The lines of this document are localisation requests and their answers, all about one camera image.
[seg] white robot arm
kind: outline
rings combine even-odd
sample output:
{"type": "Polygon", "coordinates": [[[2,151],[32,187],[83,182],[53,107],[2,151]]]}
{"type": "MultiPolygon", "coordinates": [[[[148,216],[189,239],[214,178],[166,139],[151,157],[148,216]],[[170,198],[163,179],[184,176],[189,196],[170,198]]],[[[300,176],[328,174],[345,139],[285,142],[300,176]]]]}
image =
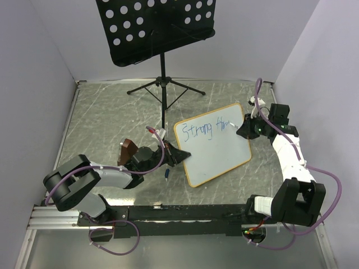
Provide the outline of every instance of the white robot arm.
{"type": "Polygon", "coordinates": [[[274,197],[252,195],[247,201],[248,214],[263,214],[272,220],[303,226],[313,225],[319,215],[325,197],[325,187],[316,183],[306,168],[295,126],[288,125],[289,106],[271,104],[268,120],[280,129],[291,141],[279,134],[253,111],[245,115],[243,125],[237,134],[246,139],[266,136],[278,155],[283,174],[283,184],[274,197]]]}

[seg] white wall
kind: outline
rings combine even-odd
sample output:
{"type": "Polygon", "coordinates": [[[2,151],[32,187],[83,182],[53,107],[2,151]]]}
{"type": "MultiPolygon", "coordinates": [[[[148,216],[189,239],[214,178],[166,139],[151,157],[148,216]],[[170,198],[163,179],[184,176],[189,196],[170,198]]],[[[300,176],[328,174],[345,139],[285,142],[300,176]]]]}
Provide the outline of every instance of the white wall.
{"type": "MultiPolygon", "coordinates": [[[[31,1],[76,80],[160,75],[158,56],[125,68],[112,63],[95,0],[31,1]]],[[[216,36],[169,52],[168,75],[275,81],[317,3],[217,0],[216,36]]]]}
{"type": "Polygon", "coordinates": [[[0,8],[1,268],[13,268],[44,196],[75,83],[28,0],[0,8]]]}
{"type": "MultiPolygon", "coordinates": [[[[358,10],[357,0],[321,0],[274,84],[308,163],[342,180],[342,199],[325,225],[339,268],[347,269],[359,263],[358,10]]],[[[325,183],[327,208],[336,184],[314,176],[325,183]]]]}

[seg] stand pole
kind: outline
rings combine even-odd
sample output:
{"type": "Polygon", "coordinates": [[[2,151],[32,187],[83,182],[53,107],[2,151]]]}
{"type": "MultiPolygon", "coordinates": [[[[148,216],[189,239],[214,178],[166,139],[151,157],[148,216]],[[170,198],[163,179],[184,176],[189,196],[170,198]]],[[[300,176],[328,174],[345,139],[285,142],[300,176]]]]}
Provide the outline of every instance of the stand pole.
{"type": "Polygon", "coordinates": [[[165,61],[164,61],[164,53],[160,54],[161,61],[161,88],[162,88],[162,128],[164,128],[164,114],[167,109],[167,91],[166,91],[166,69],[165,69],[165,61]]]}

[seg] whiteboard frame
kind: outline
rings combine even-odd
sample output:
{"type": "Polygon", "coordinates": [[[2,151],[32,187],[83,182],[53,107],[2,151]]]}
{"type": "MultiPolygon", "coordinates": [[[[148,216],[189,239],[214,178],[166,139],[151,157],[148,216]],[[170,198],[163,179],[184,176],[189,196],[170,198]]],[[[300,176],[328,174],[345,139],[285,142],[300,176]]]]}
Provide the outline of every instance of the whiteboard frame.
{"type": "MultiPolygon", "coordinates": [[[[180,142],[179,142],[179,139],[178,139],[178,136],[177,136],[177,132],[176,132],[176,127],[177,127],[177,125],[179,125],[179,124],[181,124],[181,123],[184,123],[184,122],[187,122],[187,121],[189,121],[189,120],[195,119],[195,118],[202,117],[202,116],[204,116],[204,115],[211,114],[211,113],[213,113],[213,112],[217,112],[217,111],[222,110],[222,109],[225,109],[225,108],[229,108],[229,107],[234,106],[234,105],[239,105],[239,106],[240,106],[241,111],[242,111],[242,118],[243,118],[243,121],[244,121],[244,120],[245,120],[245,115],[244,115],[244,112],[243,112],[243,107],[242,107],[242,105],[241,105],[240,103],[233,103],[233,104],[231,104],[231,105],[226,105],[226,106],[224,106],[224,107],[222,107],[222,108],[218,108],[218,109],[215,109],[215,110],[212,110],[212,111],[209,111],[209,112],[200,114],[200,115],[198,115],[198,116],[194,116],[194,117],[192,117],[192,118],[184,119],[184,120],[182,120],[182,121],[180,121],[180,122],[177,122],[177,123],[174,125],[173,130],[174,130],[174,135],[176,136],[178,148],[181,149],[181,145],[180,145],[180,142]]],[[[189,184],[192,188],[196,188],[196,187],[198,187],[198,186],[200,186],[200,185],[203,185],[204,183],[206,183],[206,182],[208,182],[208,181],[210,181],[210,180],[212,180],[212,179],[214,179],[214,178],[217,178],[217,177],[219,177],[219,176],[221,176],[221,175],[223,175],[223,174],[225,174],[225,173],[227,173],[227,172],[233,170],[234,168],[237,168],[237,167],[239,167],[239,166],[241,166],[241,165],[243,165],[243,164],[249,162],[249,161],[252,159],[252,149],[251,149],[251,144],[249,143],[249,140],[248,140],[248,145],[249,145],[249,151],[250,151],[250,158],[249,158],[247,161],[244,161],[244,162],[242,162],[242,163],[240,163],[240,164],[238,164],[238,165],[236,165],[236,166],[234,166],[234,167],[232,167],[232,168],[229,168],[228,170],[226,170],[226,171],[224,171],[224,172],[222,172],[222,173],[220,173],[220,174],[218,174],[218,175],[215,175],[214,177],[212,177],[212,178],[210,178],[210,179],[208,179],[208,180],[206,180],[206,181],[204,181],[204,182],[202,182],[202,183],[200,183],[200,184],[198,184],[198,185],[192,185],[192,184],[191,184],[191,182],[190,182],[190,180],[189,180],[189,177],[188,177],[188,172],[187,172],[186,164],[185,164],[185,162],[183,162],[183,167],[185,168],[185,173],[186,173],[186,178],[187,178],[188,184],[189,184]]]]}

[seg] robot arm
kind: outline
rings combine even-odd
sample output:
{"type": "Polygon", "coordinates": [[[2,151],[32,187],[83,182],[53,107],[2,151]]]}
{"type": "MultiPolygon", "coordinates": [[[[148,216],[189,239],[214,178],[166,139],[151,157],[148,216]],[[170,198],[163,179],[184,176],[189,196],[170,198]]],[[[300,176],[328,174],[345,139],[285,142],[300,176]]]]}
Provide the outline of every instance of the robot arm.
{"type": "Polygon", "coordinates": [[[269,139],[278,155],[283,184],[274,197],[252,195],[247,201],[247,213],[270,216],[277,222],[313,225],[323,204],[325,187],[316,183],[305,167],[297,129],[288,125],[289,106],[272,104],[268,119],[293,141],[300,154],[300,161],[293,145],[284,136],[277,133],[259,115],[253,117],[252,114],[245,115],[245,121],[237,134],[247,139],[256,139],[261,135],[269,139]],[[302,199],[297,199],[298,194],[302,194],[302,199]]]}
{"type": "MultiPolygon", "coordinates": [[[[69,177],[63,184],[59,185],[52,199],[59,211],[75,208],[87,213],[94,219],[108,219],[108,204],[101,195],[94,195],[90,191],[94,187],[117,187],[131,189],[144,181],[144,177],[138,174],[130,174],[126,171],[147,172],[159,164],[162,158],[162,149],[152,151],[148,147],[138,148],[131,140],[125,139],[120,143],[121,151],[118,159],[118,169],[102,169],[101,164],[91,162],[85,155],[77,155],[70,161],[61,165],[57,170],[48,174],[43,183],[48,192],[62,180],[66,175],[78,168],[93,166],[69,177]]],[[[184,159],[191,156],[189,152],[173,147],[168,141],[163,141],[164,159],[160,165],[168,164],[175,166],[184,159]]]]}

